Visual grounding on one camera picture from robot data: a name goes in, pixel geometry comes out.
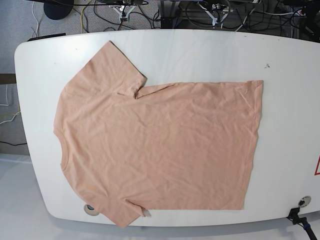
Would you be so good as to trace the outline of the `dark round stand base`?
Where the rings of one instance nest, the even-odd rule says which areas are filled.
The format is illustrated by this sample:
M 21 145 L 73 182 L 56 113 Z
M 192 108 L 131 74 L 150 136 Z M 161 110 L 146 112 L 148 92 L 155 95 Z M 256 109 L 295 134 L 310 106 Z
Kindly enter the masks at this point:
M 69 15 L 74 6 L 74 0 L 45 0 L 43 10 L 51 20 L 61 20 Z

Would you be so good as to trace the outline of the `black aluminium frame post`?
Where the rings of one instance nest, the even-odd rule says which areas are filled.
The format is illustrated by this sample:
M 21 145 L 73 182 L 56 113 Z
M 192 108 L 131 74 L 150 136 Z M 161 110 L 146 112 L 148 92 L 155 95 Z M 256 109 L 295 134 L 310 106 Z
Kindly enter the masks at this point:
M 180 0 L 157 0 L 161 29 L 174 29 L 180 17 Z

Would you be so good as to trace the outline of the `peach pink T-shirt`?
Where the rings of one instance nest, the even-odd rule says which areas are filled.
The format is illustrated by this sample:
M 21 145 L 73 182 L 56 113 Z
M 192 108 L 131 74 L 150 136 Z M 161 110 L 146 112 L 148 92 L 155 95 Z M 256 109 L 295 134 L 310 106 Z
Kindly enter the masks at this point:
M 122 228 L 144 210 L 241 210 L 263 82 L 146 81 L 107 42 L 65 85 L 53 132 L 73 191 Z

